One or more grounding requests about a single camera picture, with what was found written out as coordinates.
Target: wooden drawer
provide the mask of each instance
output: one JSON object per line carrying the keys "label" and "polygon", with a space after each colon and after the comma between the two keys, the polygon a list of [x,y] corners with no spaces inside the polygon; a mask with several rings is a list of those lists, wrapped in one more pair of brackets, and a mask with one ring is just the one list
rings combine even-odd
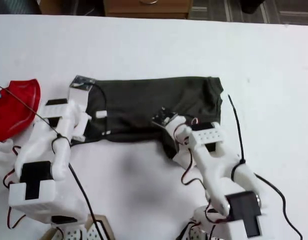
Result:
{"label": "wooden drawer", "polygon": [[187,19],[187,13],[109,13],[108,17],[133,19]]}
{"label": "wooden drawer", "polygon": [[114,13],[188,13],[191,6],[191,0],[105,0],[104,3],[107,16]]}

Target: black wire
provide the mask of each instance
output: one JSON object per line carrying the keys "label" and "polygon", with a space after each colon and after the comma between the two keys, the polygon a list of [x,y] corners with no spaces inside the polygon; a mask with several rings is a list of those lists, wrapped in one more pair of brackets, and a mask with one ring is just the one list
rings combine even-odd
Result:
{"label": "black wire", "polygon": [[[233,108],[233,111],[234,111],[234,115],[235,115],[235,119],[236,119],[236,124],[237,124],[237,131],[238,131],[238,137],[239,137],[239,144],[240,144],[240,151],[241,151],[241,160],[239,161],[238,164],[236,164],[232,171],[231,171],[231,179],[232,181],[234,181],[234,173],[235,173],[235,170],[242,164],[245,164],[246,163],[246,160],[244,159],[244,149],[243,149],[243,142],[242,142],[242,136],[241,136],[241,129],[240,129],[240,123],[239,123],[239,118],[238,118],[238,115],[237,115],[237,112],[236,112],[236,109],[234,107],[234,104],[232,102],[232,99],[231,99],[231,96],[228,95],[228,99],[230,101],[230,104],[232,105],[232,108]],[[284,215],[284,218],[286,220],[286,222],[288,223],[288,225],[299,235],[300,237],[300,240],[303,240],[303,236],[302,234],[300,233],[300,231],[291,223],[291,221],[289,220],[288,218],[288,215],[286,213],[286,199],[285,199],[285,196],[283,195],[283,193],[276,187],[274,186],[271,182],[269,182],[268,180],[266,180],[265,178],[261,177],[260,175],[257,175],[255,173],[255,176],[260,179],[261,181],[263,181],[264,183],[266,183],[267,185],[269,185],[281,198],[282,198],[282,201],[283,201],[283,215]]]}
{"label": "black wire", "polygon": [[212,226],[212,229],[210,230],[210,233],[209,233],[209,238],[208,238],[208,240],[212,240],[212,235],[213,235],[213,232],[214,232],[215,227],[216,227],[216,225],[213,225],[213,226]]}
{"label": "black wire", "polygon": [[51,142],[52,151],[53,151],[54,154],[55,154],[55,151],[54,151],[54,148],[53,148],[53,144],[57,139],[66,139],[68,141],[69,147],[71,147],[70,140],[66,136],[63,136],[62,134],[58,133],[58,134],[56,134],[56,138],[54,138],[53,141]]}
{"label": "black wire", "polygon": [[[104,98],[104,109],[106,111],[106,114],[108,114],[108,99],[106,97],[106,94],[104,92],[104,90],[99,86],[97,85],[96,83],[93,83],[93,82],[85,82],[84,83],[85,85],[89,85],[89,86],[93,86],[93,87],[96,87],[103,95],[103,98]],[[104,136],[107,135],[107,132],[108,132],[108,116],[105,117],[105,122],[104,122]]]}
{"label": "black wire", "polygon": [[186,229],[188,229],[188,226],[190,224],[195,224],[195,222],[193,221],[189,221],[186,226],[182,229],[182,231],[180,232],[180,234],[177,236],[177,238],[175,240],[182,240],[182,238],[184,237],[185,235],[185,232],[186,232]]}
{"label": "black wire", "polygon": [[56,229],[60,231],[60,234],[62,235],[62,240],[63,240],[64,239],[64,232],[58,226],[56,227]]}
{"label": "black wire", "polygon": [[299,235],[299,239],[302,240],[303,236],[300,233],[300,231],[291,223],[291,221],[288,218],[288,215],[286,213],[286,199],[284,194],[276,187],[274,186],[271,182],[269,182],[268,180],[266,180],[265,178],[261,177],[260,175],[254,173],[255,176],[260,179],[261,181],[263,181],[264,183],[266,183],[267,185],[269,185],[275,192],[277,192],[277,194],[281,197],[282,202],[283,202],[283,215],[284,218],[286,220],[286,222],[288,223],[288,225]]}
{"label": "black wire", "polygon": [[244,158],[244,149],[243,149],[243,141],[242,141],[242,134],[241,134],[241,127],[240,127],[239,117],[238,117],[238,114],[236,112],[236,108],[235,108],[235,106],[234,106],[234,104],[232,102],[231,96],[229,94],[227,96],[228,96],[230,104],[232,105],[233,112],[234,112],[234,115],[235,115],[237,131],[238,131],[238,138],[239,138],[239,144],[240,144],[240,157],[242,159],[245,159]]}
{"label": "black wire", "polygon": [[[59,139],[59,138],[65,138],[65,139],[67,139],[69,146],[71,146],[70,141],[69,141],[69,139],[68,139],[67,137],[63,136],[63,135],[60,134],[58,131],[56,131],[56,129],[55,129],[54,127],[52,127],[48,121],[46,121],[43,117],[41,117],[40,115],[38,115],[31,107],[27,106],[25,102],[23,102],[23,101],[22,101],[21,99],[19,99],[16,95],[14,95],[14,94],[13,94],[12,92],[10,92],[9,90],[3,88],[2,86],[0,86],[0,88],[3,89],[3,90],[5,90],[5,91],[7,91],[10,95],[12,95],[15,99],[17,99],[21,104],[23,104],[26,108],[28,108],[32,113],[34,113],[34,114],[35,114],[36,116],[38,116],[41,120],[43,120],[54,132],[56,132],[56,136],[57,136],[57,137],[51,142],[52,150],[53,150],[53,143],[54,143],[54,141],[56,141],[56,140]],[[72,166],[71,166],[70,163],[68,164],[68,167],[69,167],[69,170],[71,171],[71,173],[73,174],[73,177],[75,178],[75,181],[76,181],[76,183],[77,183],[79,189],[81,190],[81,192],[82,192],[83,195],[84,195],[84,198],[85,198],[86,203],[87,203],[87,205],[88,205],[88,208],[89,208],[91,217],[92,217],[92,219],[93,219],[93,223],[94,223],[94,225],[95,225],[95,227],[96,227],[96,230],[97,230],[97,232],[98,232],[98,235],[99,235],[99,237],[100,237],[101,240],[104,240],[104,238],[102,237],[101,231],[100,231],[100,229],[99,229],[99,226],[98,226],[98,224],[97,224],[97,221],[96,221],[96,219],[95,219],[95,216],[94,216],[94,213],[93,213],[93,210],[92,210],[92,207],[91,207],[89,198],[88,198],[88,196],[86,195],[86,193],[85,193],[85,191],[84,191],[84,188],[82,187],[82,185],[81,185],[81,183],[80,183],[80,180],[79,180],[78,176],[76,175],[76,173],[75,173],[75,171],[74,171],[74,169],[72,168]]]}
{"label": "black wire", "polygon": [[97,221],[96,221],[96,219],[95,219],[95,216],[94,216],[94,213],[93,213],[93,210],[92,210],[92,207],[91,207],[89,198],[88,198],[88,196],[86,195],[86,193],[85,193],[85,191],[84,191],[84,188],[82,187],[81,182],[80,182],[78,176],[76,175],[76,173],[75,173],[75,171],[74,171],[74,169],[72,168],[72,165],[71,165],[70,163],[68,164],[68,167],[69,167],[69,170],[71,171],[73,177],[75,178],[75,181],[77,182],[77,185],[78,185],[79,189],[81,190],[81,192],[82,192],[83,195],[84,195],[84,198],[85,198],[85,200],[86,200],[86,203],[87,203],[87,206],[88,206],[90,215],[91,215],[91,217],[92,217],[92,219],[93,219],[93,223],[94,223],[95,228],[96,228],[96,230],[97,230],[97,232],[98,232],[98,235],[99,235],[99,237],[100,237],[101,240],[104,240],[104,238],[103,238],[103,236],[102,236],[102,234],[101,234],[101,231],[100,231],[100,229],[99,229],[98,223],[97,223]]}
{"label": "black wire", "polygon": [[243,141],[242,141],[242,134],[241,134],[241,127],[240,127],[240,121],[239,121],[239,117],[238,117],[238,114],[236,112],[236,108],[233,104],[233,101],[231,99],[231,96],[230,95],[227,95],[228,96],[228,99],[229,99],[229,102],[230,104],[232,105],[232,108],[233,108],[233,111],[234,111],[234,115],[235,115],[235,120],[236,120],[236,125],[237,125],[237,132],[238,132],[238,138],[239,138],[239,145],[240,145],[240,156],[241,156],[241,159],[240,161],[238,162],[238,164],[236,164],[231,173],[230,173],[230,179],[232,181],[234,181],[234,173],[236,171],[236,169],[242,165],[242,164],[245,164],[246,163],[246,160],[244,158],[244,149],[243,149]]}

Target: dark green cloth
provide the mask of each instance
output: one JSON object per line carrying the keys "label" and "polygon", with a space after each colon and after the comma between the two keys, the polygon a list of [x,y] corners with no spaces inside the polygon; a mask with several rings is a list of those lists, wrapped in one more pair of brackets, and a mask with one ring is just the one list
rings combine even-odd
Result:
{"label": "dark green cloth", "polygon": [[180,115],[197,117],[200,122],[220,122],[220,97],[223,87],[217,77],[172,77],[145,80],[97,80],[104,91],[93,86],[86,112],[92,116],[85,131],[86,140],[97,139],[105,129],[96,111],[107,108],[106,139],[112,142],[137,142],[161,139],[162,129],[151,123],[154,114],[166,107]]}

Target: white tabletop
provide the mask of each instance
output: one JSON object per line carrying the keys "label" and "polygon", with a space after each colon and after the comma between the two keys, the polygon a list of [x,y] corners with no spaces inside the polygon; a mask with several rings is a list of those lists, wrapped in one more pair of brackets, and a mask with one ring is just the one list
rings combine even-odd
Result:
{"label": "white tabletop", "polygon": [[[220,77],[238,111],[248,164],[285,194],[290,220],[308,239],[308,26],[0,15],[0,84],[36,78],[46,100],[66,97],[76,75]],[[227,100],[221,117],[239,152]],[[184,170],[157,142],[80,145],[71,162],[118,240],[175,239],[194,209],[206,205],[199,183],[183,186]],[[264,188],[276,239],[297,240],[281,199]],[[48,226],[28,218],[7,229],[7,196],[0,195],[0,239],[41,237]]]}

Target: gray carpet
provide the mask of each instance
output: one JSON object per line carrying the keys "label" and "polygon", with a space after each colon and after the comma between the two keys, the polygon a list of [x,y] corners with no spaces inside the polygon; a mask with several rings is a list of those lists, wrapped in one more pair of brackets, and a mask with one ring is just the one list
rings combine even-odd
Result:
{"label": "gray carpet", "polygon": [[240,0],[193,0],[189,19],[308,25],[308,0],[265,0],[253,14],[241,11]]}

